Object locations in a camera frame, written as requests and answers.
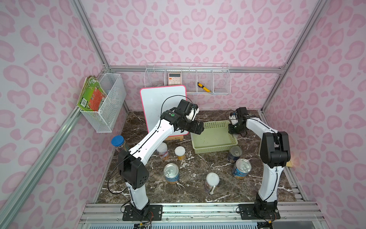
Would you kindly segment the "green plastic basket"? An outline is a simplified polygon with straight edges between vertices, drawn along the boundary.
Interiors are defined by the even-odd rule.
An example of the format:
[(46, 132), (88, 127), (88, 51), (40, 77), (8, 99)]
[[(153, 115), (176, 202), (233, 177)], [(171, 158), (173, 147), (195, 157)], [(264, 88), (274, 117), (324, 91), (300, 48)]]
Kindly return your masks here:
[(230, 121), (212, 121), (204, 123), (203, 132), (191, 133), (191, 141), (196, 154), (228, 151), (238, 144), (236, 136), (228, 132)]

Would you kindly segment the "dark navy tin can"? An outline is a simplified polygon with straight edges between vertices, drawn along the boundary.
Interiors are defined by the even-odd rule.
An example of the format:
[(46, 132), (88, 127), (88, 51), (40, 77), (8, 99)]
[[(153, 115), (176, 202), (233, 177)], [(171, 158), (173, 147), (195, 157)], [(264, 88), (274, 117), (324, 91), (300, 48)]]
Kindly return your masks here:
[(229, 163), (234, 164), (241, 157), (242, 149), (239, 146), (232, 146), (229, 149), (227, 160)]

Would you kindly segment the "small yellow white-lid can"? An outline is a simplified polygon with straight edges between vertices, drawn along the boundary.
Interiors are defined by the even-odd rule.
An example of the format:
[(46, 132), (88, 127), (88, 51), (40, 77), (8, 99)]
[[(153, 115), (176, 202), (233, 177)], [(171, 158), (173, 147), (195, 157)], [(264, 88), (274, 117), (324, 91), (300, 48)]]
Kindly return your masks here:
[(178, 146), (175, 150), (174, 150), (175, 155), (177, 156), (178, 160), (184, 160), (185, 159), (185, 153), (186, 150), (184, 147), (182, 146)]

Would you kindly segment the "blue tin can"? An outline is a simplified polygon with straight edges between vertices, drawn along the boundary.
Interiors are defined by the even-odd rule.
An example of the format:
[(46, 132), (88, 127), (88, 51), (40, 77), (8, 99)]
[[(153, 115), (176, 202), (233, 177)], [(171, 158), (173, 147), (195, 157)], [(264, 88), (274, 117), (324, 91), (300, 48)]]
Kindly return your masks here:
[(232, 174), (237, 179), (244, 179), (252, 170), (252, 165), (249, 160), (240, 158), (236, 161)]
[(174, 163), (169, 163), (164, 167), (164, 176), (168, 183), (176, 184), (179, 181), (179, 168)]

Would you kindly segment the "red white lidded can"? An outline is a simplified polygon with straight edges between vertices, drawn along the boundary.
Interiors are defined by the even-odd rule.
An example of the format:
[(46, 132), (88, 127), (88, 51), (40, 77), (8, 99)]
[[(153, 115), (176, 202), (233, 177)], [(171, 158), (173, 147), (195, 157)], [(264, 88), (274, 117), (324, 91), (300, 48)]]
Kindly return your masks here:
[(167, 160), (169, 158), (169, 151), (166, 143), (161, 143), (156, 149), (160, 159)]

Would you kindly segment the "yellow can white lid spoon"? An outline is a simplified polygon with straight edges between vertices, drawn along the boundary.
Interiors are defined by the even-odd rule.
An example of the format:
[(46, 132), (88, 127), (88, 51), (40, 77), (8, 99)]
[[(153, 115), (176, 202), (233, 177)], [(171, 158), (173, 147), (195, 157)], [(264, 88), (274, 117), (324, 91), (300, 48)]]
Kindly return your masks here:
[(216, 173), (211, 172), (207, 174), (205, 179), (205, 189), (209, 193), (209, 195), (214, 194), (214, 190), (218, 186), (219, 182), (220, 178)]

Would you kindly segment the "blue lid pencil jar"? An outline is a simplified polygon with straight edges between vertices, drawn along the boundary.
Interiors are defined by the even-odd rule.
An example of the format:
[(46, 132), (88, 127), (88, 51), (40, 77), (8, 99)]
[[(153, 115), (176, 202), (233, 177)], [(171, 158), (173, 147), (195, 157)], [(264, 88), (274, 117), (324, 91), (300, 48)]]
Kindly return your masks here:
[(128, 152), (130, 150), (129, 146), (127, 145), (125, 138), (121, 135), (117, 135), (112, 138), (111, 144), (115, 147), (117, 152), (126, 151)]

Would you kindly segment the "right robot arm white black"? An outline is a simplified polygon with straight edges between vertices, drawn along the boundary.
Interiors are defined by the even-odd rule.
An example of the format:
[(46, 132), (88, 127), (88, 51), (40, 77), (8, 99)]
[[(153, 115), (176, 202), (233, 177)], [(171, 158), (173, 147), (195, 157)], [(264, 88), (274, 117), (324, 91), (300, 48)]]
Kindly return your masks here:
[(253, 115), (245, 107), (231, 112), (228, 126), (230, 134), (251, 130), (261, 139), (259, 156), (264, 165), (262, 184), (254, 203), (254, 213), (264, 217), (277, 210), (277, 190), (281, 174), (290, 161), (290, 145), (287, 132), (277, 131)]

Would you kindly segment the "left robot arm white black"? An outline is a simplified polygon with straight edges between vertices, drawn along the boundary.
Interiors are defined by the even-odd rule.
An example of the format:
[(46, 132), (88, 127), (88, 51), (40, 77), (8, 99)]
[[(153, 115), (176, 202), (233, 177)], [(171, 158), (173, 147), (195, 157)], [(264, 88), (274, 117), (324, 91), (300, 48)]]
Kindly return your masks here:
[(131, 209), (145, 216), (149, 212), (150, 201), (146, 194), (145, 183), (149, 178), (146, 164), (163, 141), (177, 130), (201, 134), (204, 130), (202, 121), (195, 119), (199, 108), (193, 106), (189, 113), (172, 108), (162, 113), (159, 121), (137, 145), (129, 151), (122, 150), (118, 155), (117, 169), (129, 190)]

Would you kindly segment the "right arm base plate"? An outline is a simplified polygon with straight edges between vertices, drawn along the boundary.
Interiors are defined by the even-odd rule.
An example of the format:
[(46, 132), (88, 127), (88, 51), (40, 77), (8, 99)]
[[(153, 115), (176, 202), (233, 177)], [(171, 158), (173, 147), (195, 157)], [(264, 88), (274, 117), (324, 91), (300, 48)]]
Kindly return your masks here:
[(270, 204), (239, 204), (238, 211), (242, 220), (277, 220), (281, 219), (277, 206)]

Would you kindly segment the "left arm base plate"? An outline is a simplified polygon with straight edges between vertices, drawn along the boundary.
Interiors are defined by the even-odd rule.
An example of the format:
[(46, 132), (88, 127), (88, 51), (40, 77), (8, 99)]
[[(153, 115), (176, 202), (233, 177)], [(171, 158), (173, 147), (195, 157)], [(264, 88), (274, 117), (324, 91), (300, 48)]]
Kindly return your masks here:
[(133, 205), (127, 205), (123, 210), (123, 221), (160, 221), (162, 220), (163, 205), (146, 205), (138, 210)]

